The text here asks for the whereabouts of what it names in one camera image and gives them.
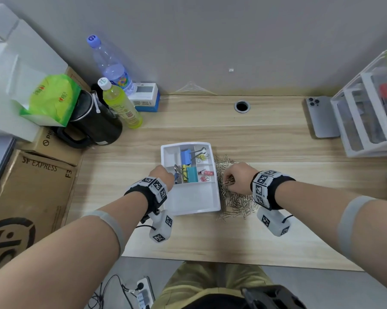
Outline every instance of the black kettle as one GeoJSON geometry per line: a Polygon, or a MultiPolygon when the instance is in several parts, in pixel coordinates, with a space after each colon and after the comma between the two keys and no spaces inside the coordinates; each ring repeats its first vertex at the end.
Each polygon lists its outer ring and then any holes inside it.
{"type": "Polygon", "coordinates": [[[108,107],[99,102],[95,91],[82,90],[68,125],[80,130],[85,137],[74,140],[65,132],[65,127],[53,127],[59,138],[73,148],[85,148],[93,144],[108,145],[122,133],[122,122],[108,107]]]}

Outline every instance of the power strip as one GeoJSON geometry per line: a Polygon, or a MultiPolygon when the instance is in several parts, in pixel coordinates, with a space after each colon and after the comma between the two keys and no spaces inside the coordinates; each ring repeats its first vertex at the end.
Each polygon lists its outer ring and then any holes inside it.
{"type": "Polygon", "coordinates": [[[139,287],[139,284],[141,283],[143,284],[143,288],[139,290],[139,293],[136,296],[139,302],[139,309],[150,309],[155,301],[155,296],[153,295],[149,277],[145,276],[143,279],[139,280],[137,286],[139,287]]]}

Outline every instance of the sf logo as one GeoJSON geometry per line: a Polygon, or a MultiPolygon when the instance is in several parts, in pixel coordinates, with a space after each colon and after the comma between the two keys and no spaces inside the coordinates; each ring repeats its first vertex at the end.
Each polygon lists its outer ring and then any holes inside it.
{"type": "Polygon", "coordinates": [[[33,222],[29,219],[15,217],[0,220],[0,248],[9,248],[0,255],[0,263],[7,256],[10,256],[10,260],[12,260],[17,254],[16,249],[22,242],[21,239],[12,239],[14,232],[6,232],[5,227],[15,224],[29,228],[29,238],[27,240],[26,249],[32,246],[35,242],[36,228],[33,222]]]}

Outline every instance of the white drawer organizer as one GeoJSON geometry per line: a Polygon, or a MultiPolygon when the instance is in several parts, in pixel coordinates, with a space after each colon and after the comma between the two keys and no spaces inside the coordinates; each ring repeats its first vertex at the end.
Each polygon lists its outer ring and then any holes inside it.
{"type": "Polygon", "coordinates": [[[387,156],[387,51],[332,99],[348,157],[387,156]]]}
{"type": "Polygon", "coordinates": [[[206,213],[208,211],[219,211],[221,202],[219,200],[219,188],[214,156],[211,145],[206,142],[184,142],[160,147],[162,166],[170,173],[175,174],[174,166],[182,166],[181,152],[185,150],[198,151],[203,147],[209,158],[200,160],[193,158],[191,167],[196,167],[197,171],[203,169],[214,171],[214,175],[209,177],[209,181],[202,182],[201,175],[198,175],[198,182],[184,182],[175,184],[168,194],[164,208],[173,215],[187,215],[191,213],[206,213]]]}

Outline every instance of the gray elbow band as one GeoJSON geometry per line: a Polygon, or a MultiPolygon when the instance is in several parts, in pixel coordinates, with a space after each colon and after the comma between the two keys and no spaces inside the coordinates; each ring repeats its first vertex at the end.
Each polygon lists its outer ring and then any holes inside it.
{"type": "Polygon", "coordinates": [[[369,196],[358,196],[349,202],[342,214],[338,225],[338,245],[342,254],[349,260],[351,260],[351,236],[355,218],[362,206],[374,199],[369,196]]]}
{"type": "Polygon", "coordinates": [[[118,238],[118,242],[119,242],[119,249],[120,249],[119,257],[122,256],[122,254],[124,252],[125,242],[124,242],[122,228],[120,227],[118,222],[110,214],[105,213],[104,211],[99,211],[99,210],[91,211],[90,213],[83,215],[83,217],[85,217],[85,216],[97,216],[100,219],[102,219],[104,222],[106,222],[108,224],[108,226],[110,226],[112,228],[112,230],[116,234],[116,237],[118,238]]]}

